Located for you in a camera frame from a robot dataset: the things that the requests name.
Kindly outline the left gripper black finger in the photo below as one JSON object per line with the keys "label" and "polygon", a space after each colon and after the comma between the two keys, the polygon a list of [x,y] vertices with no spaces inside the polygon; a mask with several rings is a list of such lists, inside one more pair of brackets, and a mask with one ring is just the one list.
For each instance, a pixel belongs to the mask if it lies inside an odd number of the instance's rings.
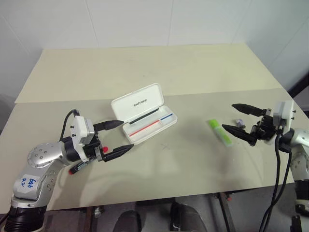
{"label": "left gripper black finger", "polygon": [[114,128],[117,128],[118,126],[124,124],[124,121],[121,120],[108,120],[104,122],[100,122],[97,124],[94,124],[94,131],[99,132],[99,131],[108,131]]}
{"label": "left gripper black finger", "polygon": [[112,152],[104,154],[103,161],[108,162],[118,157],[121,157],[123,154],[128,152],[133,146],[134,146],[133,144],[129,144],[115,148]]}

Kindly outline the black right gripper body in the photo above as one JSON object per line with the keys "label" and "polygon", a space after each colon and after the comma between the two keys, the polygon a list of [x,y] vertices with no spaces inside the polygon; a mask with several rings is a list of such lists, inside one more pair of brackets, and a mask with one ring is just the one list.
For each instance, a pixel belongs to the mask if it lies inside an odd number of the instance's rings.
{"label": "black right gripper body", "polygon": [[274,118],[270,115],[270,111],[270,109],[259,108],[252,110],[252,115],[262,118],[252,127],[250,135],[253,139],[250,144],[256,144],[257,140],[270,141],[273,136],[282,135],[282,126],[280,124],[274,125]]}

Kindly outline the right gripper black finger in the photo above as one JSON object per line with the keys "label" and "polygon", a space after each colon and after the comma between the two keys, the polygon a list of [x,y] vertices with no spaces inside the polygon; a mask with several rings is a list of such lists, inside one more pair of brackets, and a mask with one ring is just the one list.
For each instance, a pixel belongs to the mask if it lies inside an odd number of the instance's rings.
{"label": "right gripper black finger", "polygon": [[233,104],[232,107],[234,107],[236,110],[247,114],[247,115],[254,115],[254,116],[263,116],[264,115],[264,110],[251,106],[251,105],[247,105],[247,104],[242,104],[242,103],[237,103],[237,104]]}
{"label": "right gripper black finger", "polygon": [[245,130],[240,129],[236,126],[222,124],[222,127],[229,132],[230,134],[234,135],[235,137],[246,141],[249,145],[255,146],[256,144],[256,137],[247,133]]}

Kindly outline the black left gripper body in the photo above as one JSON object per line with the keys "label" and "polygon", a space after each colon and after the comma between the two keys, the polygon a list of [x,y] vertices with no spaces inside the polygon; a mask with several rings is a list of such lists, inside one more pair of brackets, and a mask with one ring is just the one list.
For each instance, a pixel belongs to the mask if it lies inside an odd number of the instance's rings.
{"label": "black left gripper body", "polygon": [[90,143],[83,147],[86,157],[89,159],[97,159],[98,161],[104,161],[104,151],[102,142],[99,139],[98,132],[95,132]]}

